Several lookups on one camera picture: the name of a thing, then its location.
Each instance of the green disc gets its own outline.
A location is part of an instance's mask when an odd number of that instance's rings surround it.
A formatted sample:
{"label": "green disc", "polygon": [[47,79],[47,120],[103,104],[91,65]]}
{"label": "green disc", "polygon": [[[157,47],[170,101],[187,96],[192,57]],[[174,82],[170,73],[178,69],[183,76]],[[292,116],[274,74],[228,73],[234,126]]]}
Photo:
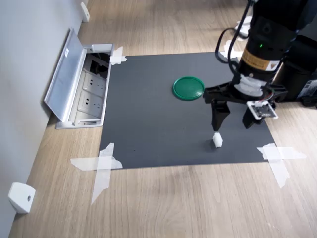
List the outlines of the green disc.
{"label": "green disc", "polygon": [[204,90],[204,83],[195,77],[180,78],[173,85],[175,96],[184,101],[192,101],[200,98]]}

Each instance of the open lid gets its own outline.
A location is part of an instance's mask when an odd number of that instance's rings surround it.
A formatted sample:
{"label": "open lid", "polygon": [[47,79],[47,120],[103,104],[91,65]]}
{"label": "open lid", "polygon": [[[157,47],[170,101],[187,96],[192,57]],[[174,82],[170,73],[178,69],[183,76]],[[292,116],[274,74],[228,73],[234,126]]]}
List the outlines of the open lid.
{"label": "open lid", "polygon": [[71,29],[44,98],[61,121],[69,118],[86,52],[74,29]]}

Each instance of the black cable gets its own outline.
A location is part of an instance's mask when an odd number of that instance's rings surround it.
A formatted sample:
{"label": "black cable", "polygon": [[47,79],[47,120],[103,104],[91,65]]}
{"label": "black cable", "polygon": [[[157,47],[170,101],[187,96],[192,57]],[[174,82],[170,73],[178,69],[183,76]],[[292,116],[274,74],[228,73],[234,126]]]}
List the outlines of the black cable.
{"label": "black cable", "polygon": [[219,55],[219,49],[220,49],[220,44],[221,44],[221,41],[222,41],[222,38],[223,38],[223,35],[226,33],[226,31],[228,31],[228,30],[233,30],[234,31],[234,28],[227,28],[227,29],[225,29],[222,33],[221,33],[221,35],[220,35],[220,37],[219,37],[219,39],[218,39],[218,43],[217,43],[217,47],[216,47],[216,51],[215,51],[215,54],[216,54],[216,58],[221,62],[221,63],[228,63],[228,61],[225,61],[225,60],[223,60],[222,58],[221,58],[221,56]]}
{"label": "black cable", "polygon": [[230,68],[230,70],[231,70],[231,72],[232,72],[233,74],[236,74],[237,71],[236,71],[235,68],[233,67],[233,63],[232,63],[232,61],[231,61],[231,51],[232,51],[233,45],[234,45],[234,43],[235,43],[235,41],[236,41],[236,39],[237,39],[239,33],[240,33],[240,30],[241,30],[241,28],[242,28],[242,25],[243,25],[243,23],[244,23],[244,20],[246,19],[246,16],[247,16],[247,14],[248,14],[249,8],[250,8],[250,6],[251,6],[252,3],[253,3],[253,2],[252,2],[251,0],[248,0],[248,4],[247,4],[247,6],[246,6],[246,9],[244,10],[244,13],[243,13],[242,18],[241,18],[241,21],[240,21],[240,23],[239,23],[238,29],[237,29],[236,32],[234,33],[234,36],[233,36],[232,41],[231,41],[231,44],[230,44],[230,46],[229,46],[229,51],[228,51],[228,64],[229,64],[229,68]]}
{"label": "black cable", "polygon": [[274,97],[274,94],[275,94],[275,90],[272,89],[272,88],[267,88],[268,91],[270,91],[270,94],[267,96],[267,97],[264,97],[260,100],[260,102],[264,102],[264,101],[268,101],[270,100],[271,98]]}

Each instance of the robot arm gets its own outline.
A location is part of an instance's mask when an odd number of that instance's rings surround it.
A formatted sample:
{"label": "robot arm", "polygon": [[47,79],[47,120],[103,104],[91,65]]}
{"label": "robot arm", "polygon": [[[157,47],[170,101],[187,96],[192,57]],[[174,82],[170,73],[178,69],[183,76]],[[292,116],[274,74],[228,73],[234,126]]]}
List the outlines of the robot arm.
{"label": "robot arm", "polygon": [[[249,39],[240,62],[231,59],[231,50],[239,35],[249,7],[253,6]],[[230,114],[227,102],[247,104],[243,124],[249,128],[266,117],[278,118],[275,101],[282,100],[287,91],[283,86],[271,85],[292,42],[302,28],[311,23],[317,12],[315,0],[248,0],[246,9],[228,52],[228,61],[219,54],[221,34],[216,57],[227,63],[233,73],[231,82],[206,88],[203,98],[212,106],[212,125],[215,131]]]}

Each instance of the electrical outlet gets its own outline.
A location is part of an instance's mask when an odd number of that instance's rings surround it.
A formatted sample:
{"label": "electrical outlet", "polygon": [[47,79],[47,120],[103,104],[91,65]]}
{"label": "electrical outlet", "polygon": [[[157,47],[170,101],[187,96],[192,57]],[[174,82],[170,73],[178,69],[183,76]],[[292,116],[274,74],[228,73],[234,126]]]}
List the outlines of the electrical outlet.
{"label": "electrical outlet", "polygon": [[106,90],[106,81],[101,77],[86,72],[83,89],[103,97]]}
{"label": "electrical outlet", "polygon": [[87,113],[78,111],[76,113],[75,124],[76,125],[96,125],[97,122],[99,123],[99,121],[89,121],[90,119],[99,119],[99,118],[89,115]]}
{"label": "electrical outlet", "polygon": [[92,93],[82,91],[79,99],[78,110],[94,117],[101,118],[103,100]]}

